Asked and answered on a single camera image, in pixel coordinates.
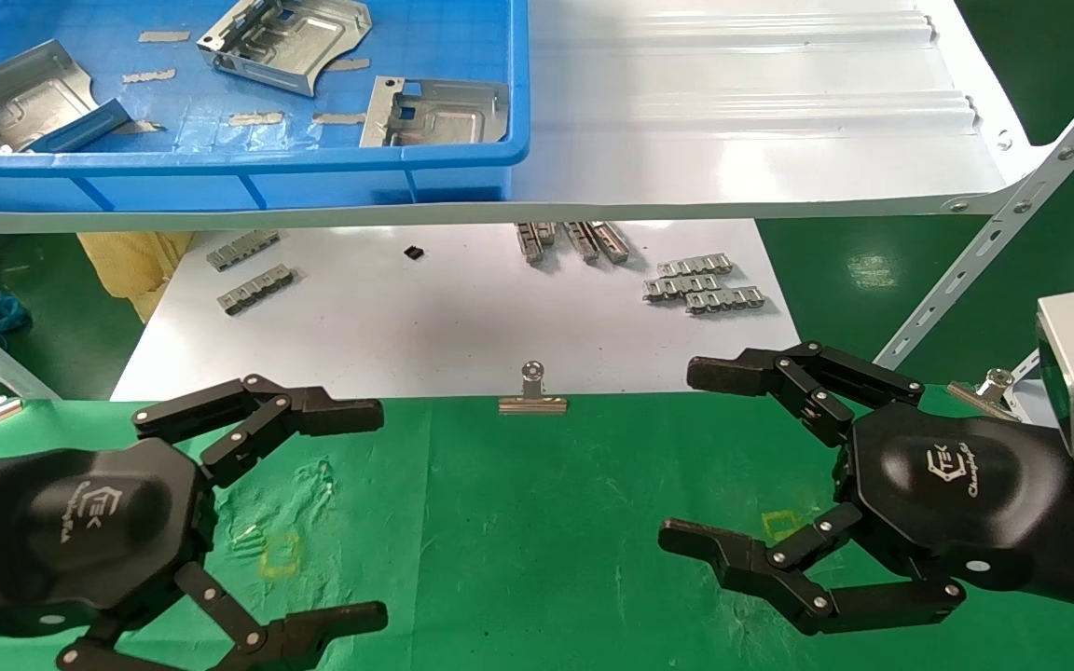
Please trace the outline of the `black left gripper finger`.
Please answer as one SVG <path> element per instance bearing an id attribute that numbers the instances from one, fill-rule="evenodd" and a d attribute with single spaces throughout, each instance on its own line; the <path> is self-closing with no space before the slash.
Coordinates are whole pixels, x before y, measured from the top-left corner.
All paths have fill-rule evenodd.
<path id="1" fill-rule="evenodd" d="M 342 637 L 369 634 L 388 625 L 380 600 L 287 614 L 261 624 L 200 561 L 187 561 L 173 574 L 175 593 L 192 600 L 230 638 L 233 645 L 213 670 L 315 670 L 329 644 Z M 172 670 L 117 650 L 124 621 L 103 617 L 57 655 L 60 670 Z"/>
<path id="2" fill-rule="evenodd" d="M 384 408 L 375 399 L 333 399 L 323 386 L 286 388 L 243 377 L 142 408 L 133 426 L 137 438 L 170 444 L 226 428 L 226 436 L 200 454 L 200 468 L 213 487 L 229 487 L 296 434 L 383 429 Z"/>

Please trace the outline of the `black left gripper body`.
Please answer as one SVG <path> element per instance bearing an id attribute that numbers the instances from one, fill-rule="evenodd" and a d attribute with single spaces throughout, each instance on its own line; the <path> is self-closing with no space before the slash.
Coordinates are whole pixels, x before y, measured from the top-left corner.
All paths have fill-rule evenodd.
<path id="1" fill-rule="evenodd" d="M 204 560 L 216 522 L 200 467 L 162 439 L 0 458 L 0 636 L 145 627 L 182 598 L 175 573 Z"/>

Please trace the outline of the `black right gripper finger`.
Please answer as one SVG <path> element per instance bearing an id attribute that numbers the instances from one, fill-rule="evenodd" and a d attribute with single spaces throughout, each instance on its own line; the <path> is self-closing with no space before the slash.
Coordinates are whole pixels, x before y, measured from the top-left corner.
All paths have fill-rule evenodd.
<path id="1" fill-rule="evenodd" d="M 659 548 L 705 561 L 721 589 L 760 598 L 798 632 L 832 636 L 941 623 L 964 602 L 959 583 L 931 565 L 906 559 L 906 582 L 823 589 L 806 573 L 857 533 L 868 530 L 862 509 L 841 502 L 777 545 L 748 535 L 669 517 Z"/>
<path id="2" fill-rule="evenodd" d="M 879 409 L 894 403 L 917 406 L 925 394 L 916 379 L 819 341 L 743 349 L 734 360 L 694 358 L 686 382 L 692 390 L 770 396 L 827 446 L 847 444 L 854 413 L 844 400 Z"/>

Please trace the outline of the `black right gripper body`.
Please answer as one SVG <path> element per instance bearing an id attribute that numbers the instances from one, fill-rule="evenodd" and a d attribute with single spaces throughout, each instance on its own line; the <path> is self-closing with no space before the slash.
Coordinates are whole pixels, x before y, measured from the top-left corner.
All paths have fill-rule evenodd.
<path id="1" fill-rule="evenodd" d="M 1056 431 L 894 403 L 854 421 L 836 494 L 860 505 L 865 548 L 989 590 L 1033 590 L 1041 527 L 1073 479 Z"/>

